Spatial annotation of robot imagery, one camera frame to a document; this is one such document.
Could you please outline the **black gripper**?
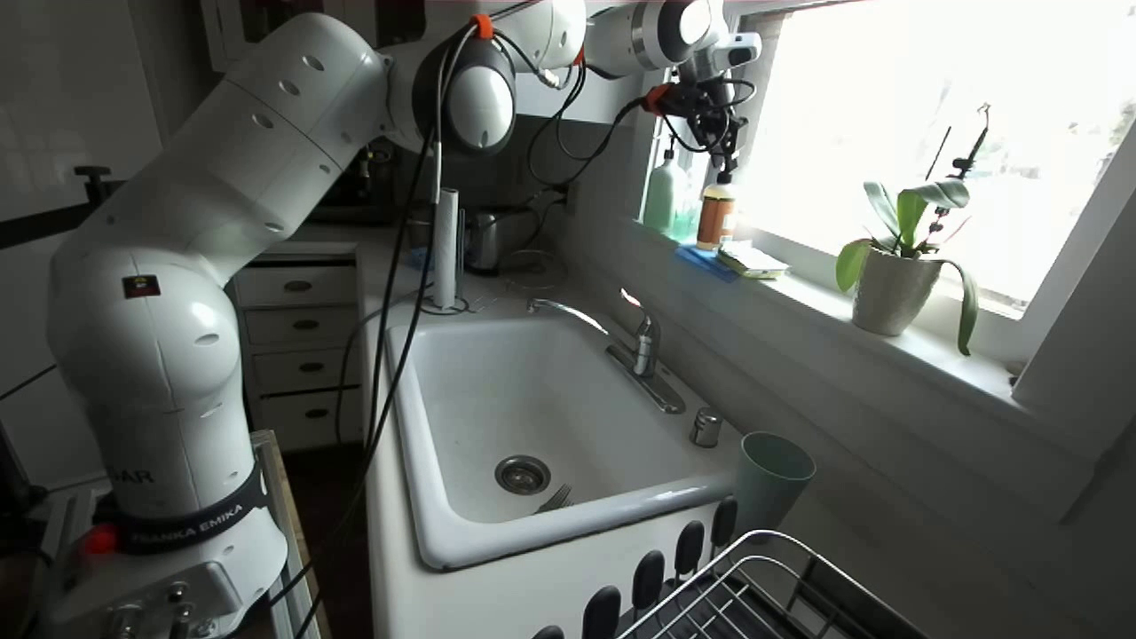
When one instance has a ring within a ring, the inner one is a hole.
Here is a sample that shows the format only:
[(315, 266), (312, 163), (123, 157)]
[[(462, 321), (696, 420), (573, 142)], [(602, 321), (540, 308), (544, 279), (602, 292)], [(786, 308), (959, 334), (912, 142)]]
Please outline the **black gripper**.
[(657, 117), (686, 120), (686, 127), (703, 145), (696, 152), (699, 184), (712, 182), (712, 170), (718, 170), (718, 184), (733, 184), (738, 170), (738, 139), (746, 127), (746, 117), (738, 112), (738, 107), (748, 94), (751, 94), (751, 84), (746, 78), (706, 78), (706, 82), (677, 78), (677, 82), (653, 84), (644, 94), (644, 108)]

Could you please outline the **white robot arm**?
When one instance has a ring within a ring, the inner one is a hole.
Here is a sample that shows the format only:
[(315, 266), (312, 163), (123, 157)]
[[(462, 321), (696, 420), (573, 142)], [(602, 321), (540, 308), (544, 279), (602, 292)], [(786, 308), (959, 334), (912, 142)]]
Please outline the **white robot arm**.
[(751, 55), (712, 0), (425, 0), (425, 27), (391, 47), (327, 9), (277, 24), (50, 261), (47, 336), (96, 431), (117, 546), (282, 540), (253, 484), (223, 284), (289, 241), (366, 142), (492, 147), (516, 72), (709, 82)]

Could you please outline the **robot base stand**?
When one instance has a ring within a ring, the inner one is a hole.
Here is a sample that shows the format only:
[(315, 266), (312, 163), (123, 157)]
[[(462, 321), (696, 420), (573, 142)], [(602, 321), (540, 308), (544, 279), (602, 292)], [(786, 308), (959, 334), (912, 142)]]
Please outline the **robot base stand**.
[(253, 449), (284, 564), (249, 530), (127, 555), (111, 524), (111, 484), (88, 479), (50, 500), (25, 639), (329, 639), (277, 437), (257, 430)]

